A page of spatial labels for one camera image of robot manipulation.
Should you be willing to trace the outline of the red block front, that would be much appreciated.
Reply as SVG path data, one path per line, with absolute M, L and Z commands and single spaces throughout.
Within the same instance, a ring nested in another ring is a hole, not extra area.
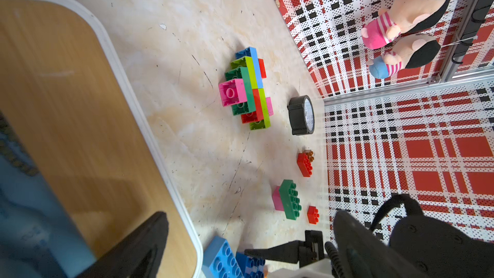
M 304 153 L 299 153 L 297 156 L 297 165 L 303 177 L 310 178 L 313 174 L 312 162 Z

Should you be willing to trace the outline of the doll with pink stripes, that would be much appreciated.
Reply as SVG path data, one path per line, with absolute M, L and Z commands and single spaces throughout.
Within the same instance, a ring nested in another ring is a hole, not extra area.
M 434 27 L 443 17 L 450 0 L 394 0 L 390 8 L 361 29 L 364 45 L 380 49 L 403 33 L 417 33 Z

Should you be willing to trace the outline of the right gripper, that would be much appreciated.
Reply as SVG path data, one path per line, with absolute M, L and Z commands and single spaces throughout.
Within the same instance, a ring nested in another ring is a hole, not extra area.
M 295 240 L 272 248 L 246 249 L 244 255 L 307 266 L 325 258 L 323 235 L 321 231 L 306 230 L 304 242 Z

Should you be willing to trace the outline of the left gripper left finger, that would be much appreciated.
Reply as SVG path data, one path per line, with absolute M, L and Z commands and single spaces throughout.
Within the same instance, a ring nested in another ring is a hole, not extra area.
M 165 212 L 155 212 L 79 277 L 156 277 L 169 234 Z

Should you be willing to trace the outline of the white tray with wood lid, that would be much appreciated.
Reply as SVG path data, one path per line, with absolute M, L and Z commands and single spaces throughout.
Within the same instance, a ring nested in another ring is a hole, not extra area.
M 167 214 L 159 277 L 200 240 L 102 23 L 76 0 L 1 0 L 1 112 L 96 256 Z

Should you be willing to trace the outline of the black hook rail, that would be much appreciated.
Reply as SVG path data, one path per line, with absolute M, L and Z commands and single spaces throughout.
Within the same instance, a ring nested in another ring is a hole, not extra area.
M 476 4 L 472 5 L 472 11 L 468 13 L 466 26 L 460 38 L 461 42 L 457 45 L 452 62 L 454 64 L 462 64 L 467 51 L 473 46 L 475 36 L 477 35 L 482 24 L 486 22 L 486 16 L 493 0 L 477 0 Z

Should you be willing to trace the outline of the small red block back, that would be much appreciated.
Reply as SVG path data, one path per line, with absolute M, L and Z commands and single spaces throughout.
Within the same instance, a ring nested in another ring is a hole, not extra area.
M 259 62 L 259 67 L 260 67 L 260 71 L 261 71 L 261 78 L 265 79 L 267 76 L 266 76 L 266 68 L 264 65 L 264 60 L 258 59 L 258 62 Z

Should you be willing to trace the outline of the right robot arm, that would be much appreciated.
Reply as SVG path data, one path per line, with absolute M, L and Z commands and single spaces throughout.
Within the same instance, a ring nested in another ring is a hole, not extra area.
M 374 234 L 394 208 L 406 215 L 392 228 L 388 243 Z M 310 265 L 328 257 L 337 277 L 493 277 L 493 244 L 472 239 L 457 228 L 424 215 L 406 194 L 388 199 L 369 227 L 346 211 L 333 221 L 336 243 L 324 243 L 320 231 L 306 231 L 305 241 L 267 249 L 246 249 L 245 255 L 283 263 Z

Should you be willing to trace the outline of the small red block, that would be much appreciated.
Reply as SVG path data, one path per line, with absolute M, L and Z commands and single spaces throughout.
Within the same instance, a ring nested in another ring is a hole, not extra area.
M 264 60 L 258 59 L 258 62 L 259 62 L 259 67 L 260 67 L 260 71 L 261 71 L 261 78 L 265 79 L 267 76 L 266 76 L 266 68 L 264 65 Z
M 310 224 L 317 225 L 319 223 L 319 210 L 315 206 L 309 206 L 307 210 L 307 219 Z

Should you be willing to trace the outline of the pink block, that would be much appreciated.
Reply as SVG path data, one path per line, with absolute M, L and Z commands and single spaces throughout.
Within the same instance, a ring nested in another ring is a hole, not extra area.
M 281 200 L 281 197 L 280 197 L 280 187 L 279 186 L 276 186 L 275 190 L 272 192 L 272 200 L 273 200 L 273 203 L 274 203 L 274 208 L 276 211 L 281 211 L 281 212 L 284 212 L 284 206 L 283 206 L 283 202 Z
M 272 102 L 271 102 L 271 98 L 270 97 L 266 97 L 266 105 L 267 105 L 267 108 L 268 108 L 268 114 L 269 116 L 273 116 L 274 115 L 274 109 L 273 109 L 273 106 L 272 106 Z
M 223 82 L 218 88 L 223 107 L 245 103 L 248 100 L 242 79 Z

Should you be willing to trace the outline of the doll with blue shorts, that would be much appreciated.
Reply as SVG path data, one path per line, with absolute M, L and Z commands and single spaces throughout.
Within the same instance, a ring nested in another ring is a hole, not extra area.
M 387 79 L 403 69 L 431 63 L 442 49 L 437 39 L 427 34 L 400 38 L 392 50 L 367 62 L 369 73 L 376 79 Z

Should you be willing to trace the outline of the red long block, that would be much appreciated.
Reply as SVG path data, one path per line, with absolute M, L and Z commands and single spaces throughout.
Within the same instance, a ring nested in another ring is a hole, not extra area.
M 250 112 L 241 115 L 241 121 L 243 124 L 250 124 L 254 122 L 260 122 L 264 119 L 264 113 L 262 111 L 261 97 L 258 89 L 253 89 L 247 93 L 247 103 Z

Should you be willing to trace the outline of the dark green block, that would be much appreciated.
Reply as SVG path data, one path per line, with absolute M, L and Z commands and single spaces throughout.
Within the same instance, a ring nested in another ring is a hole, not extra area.
M 252 84 L 248 68 L 239 67 L 225 73 L 226 84 L 232 94 L 226 94 L 226 106 L 232 108 L 234 116 L 245 115 L 256 110 L 253 97 Z

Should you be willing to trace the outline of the small red block right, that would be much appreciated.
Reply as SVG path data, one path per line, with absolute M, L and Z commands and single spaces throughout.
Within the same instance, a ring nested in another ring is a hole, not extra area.
M 319 223 L 319 210 L 315 206 L 309 206 L 307 210 L 307 219 L 310 224 L 317 225 Z

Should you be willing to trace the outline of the lime block small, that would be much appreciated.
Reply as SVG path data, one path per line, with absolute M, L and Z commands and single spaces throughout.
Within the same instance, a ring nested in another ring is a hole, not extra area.
M 253 59 L 249 56 L 244 56 L 240 59 L 236 59 L 230 63 L 230 68 L 247 68 L 248 70 L 248 78 L 250 80 L 251 86 L 253 89 L 259 89 L 259 82 L 257 80 L 257 76 L 255 74 L 255 67 L 253 63 Z

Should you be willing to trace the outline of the blue square block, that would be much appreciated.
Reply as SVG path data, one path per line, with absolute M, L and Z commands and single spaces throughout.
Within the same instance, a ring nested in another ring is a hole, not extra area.
M 241 252 L 237 252 L 235 255 L 239 268 L 247 278 L 265 278 L 265 264 L 266 260 L 262 258 L 246 256 Z

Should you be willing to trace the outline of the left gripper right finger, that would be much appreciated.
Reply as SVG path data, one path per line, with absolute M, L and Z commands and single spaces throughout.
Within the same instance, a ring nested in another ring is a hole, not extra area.
M 426 277 L 346 211 L 333 220 L 340 277 Z

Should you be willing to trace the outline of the green block front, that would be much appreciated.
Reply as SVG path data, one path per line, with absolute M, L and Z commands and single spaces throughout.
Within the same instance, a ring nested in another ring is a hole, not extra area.
M 302 209 L 298 197 L 297 185 L 293 180 L 283 180 L 279 187 L 279 194 L 286 218 L 297 220 L 300 217 Z

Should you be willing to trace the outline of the brown orange block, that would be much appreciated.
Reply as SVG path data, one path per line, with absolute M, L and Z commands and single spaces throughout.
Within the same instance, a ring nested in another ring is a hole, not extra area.
M 310 162 L 314 161 L 314 152 L 312 150 L 305 150 L 304 154 L 308 157 Z

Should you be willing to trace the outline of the lime long block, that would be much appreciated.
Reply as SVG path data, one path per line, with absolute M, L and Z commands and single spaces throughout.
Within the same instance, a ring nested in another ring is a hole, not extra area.
M 256 121 L 249 123 L 250 130 L 254 131 L 270 128 L 271 120 L 264 89 L 254 89 L 253 96 L 256 105 Z

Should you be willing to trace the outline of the light blue block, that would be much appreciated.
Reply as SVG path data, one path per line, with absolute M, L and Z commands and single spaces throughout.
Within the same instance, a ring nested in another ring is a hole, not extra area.
M 202 272 L 207 278 L 244 277 L 228 241 L 219 236 L 204 251 Z
M 245 48 L 244 50 L 238 51 L 235 54 L 236 59 L 242 59 L 247 57 L 244 61 L 246 62 L 247 68 L 249 69 L 249 78 L 253 89 L 263 89 L 264 84 L 261 76 L 261 67 L 259 63 L 259 57 L 257 55 L 257 50 L 253 47 Z

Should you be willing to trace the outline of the black round table clock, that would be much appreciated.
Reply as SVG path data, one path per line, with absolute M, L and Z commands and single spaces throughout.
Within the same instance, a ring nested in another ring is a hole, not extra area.
M 308 95 L 293 97 L 287 105 L 292 135 L 311 135 L 315 130 L 315 114 Z

